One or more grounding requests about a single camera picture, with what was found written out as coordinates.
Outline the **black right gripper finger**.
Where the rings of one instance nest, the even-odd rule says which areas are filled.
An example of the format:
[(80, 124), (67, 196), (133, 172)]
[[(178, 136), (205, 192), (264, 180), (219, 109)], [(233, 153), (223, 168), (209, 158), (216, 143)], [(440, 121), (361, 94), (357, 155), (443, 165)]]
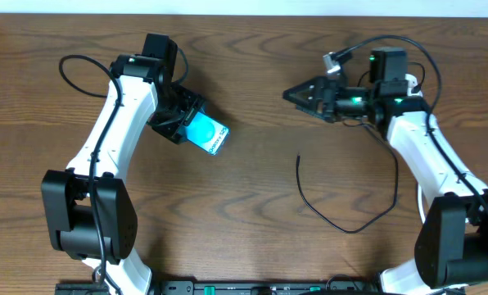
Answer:
[(303, 111), (304, 113), (314, 116), (314, 117), (321, 117), (322, 115), (318, 112), (318, 103), (311, 99), (299, 99), (293, 97), (285, 97), (285, 100), (293, 103), (296, 106), (296, 109), (299, 111)]
[(285, 90), (282, 96), (284, 98), (309, 98), (314, 94), (314, 89), (320, 80), (320, 77), (309, 79), (302, 84)]

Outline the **turquoise screen smartphone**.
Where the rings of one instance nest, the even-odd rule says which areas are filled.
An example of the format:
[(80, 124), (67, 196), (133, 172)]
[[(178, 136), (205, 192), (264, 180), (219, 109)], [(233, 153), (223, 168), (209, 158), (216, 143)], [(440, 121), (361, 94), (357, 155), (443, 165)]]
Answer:
[(199, 148), (216, 155), (230, 134), (230, 128), (213, 120), (208, 115), (198, 112), (185, 128), (187, 140)]

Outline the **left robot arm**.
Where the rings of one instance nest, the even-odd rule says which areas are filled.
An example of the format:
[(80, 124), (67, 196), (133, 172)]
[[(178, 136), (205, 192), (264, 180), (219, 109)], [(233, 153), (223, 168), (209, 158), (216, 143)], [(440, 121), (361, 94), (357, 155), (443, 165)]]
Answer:
[(129, 163), (145, 127), (175, 144), (204, 98), (174, 80), (183, 54), (167, 35), (148, 34), (142, 52), (121, 54), (105, 67), (104, 107), (85, 144), (64, 170), (41, 183), (51, 245), (93, 270), (89, 283), (59, 283), (57, 294), (157, 294), (158, 282), (134, 248), (138, 218), (125, 187)]

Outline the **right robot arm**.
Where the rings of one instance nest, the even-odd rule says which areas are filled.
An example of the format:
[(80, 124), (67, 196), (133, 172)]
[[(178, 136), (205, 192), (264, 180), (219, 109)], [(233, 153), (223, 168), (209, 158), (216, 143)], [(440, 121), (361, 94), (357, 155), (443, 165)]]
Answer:
[(341, 75), (348, 50), (323, 58), (324, 76), (286, 90), (284, 99), (329, 123), (356, 120), (398, 152), (419, 186), (424, 219), (410, 261), (384, 270), (384, 293), (435, 294), (488, 282), (488, 186), (461, 161), (441, 133), (409, 71), (403, 48), (374, 48), (369, 86)]

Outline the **white charger plug adapter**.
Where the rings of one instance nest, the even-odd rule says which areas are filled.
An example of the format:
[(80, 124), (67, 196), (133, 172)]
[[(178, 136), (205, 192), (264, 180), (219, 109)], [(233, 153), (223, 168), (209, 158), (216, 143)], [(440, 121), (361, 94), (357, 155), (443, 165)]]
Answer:
[(422, 96), (422, 90), (419, 88), (418, 80), (414, 75), (406, 74), (405, 79), (408, 82), (407, 96)]

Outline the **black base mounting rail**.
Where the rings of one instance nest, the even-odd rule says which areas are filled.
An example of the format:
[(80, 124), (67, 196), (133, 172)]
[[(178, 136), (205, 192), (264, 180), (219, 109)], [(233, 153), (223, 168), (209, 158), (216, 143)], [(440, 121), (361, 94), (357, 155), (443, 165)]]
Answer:
[(380, 294), (373, 283), (335, 279), (323, 282), (195, 282), (188, 280), (153, 280), (133, 287), (118, 283), (109, 290), (90, 284), (59, 283), (55, 295), (71, 294), (154, 294), (154, 295), (296, 295), (296, 294)]

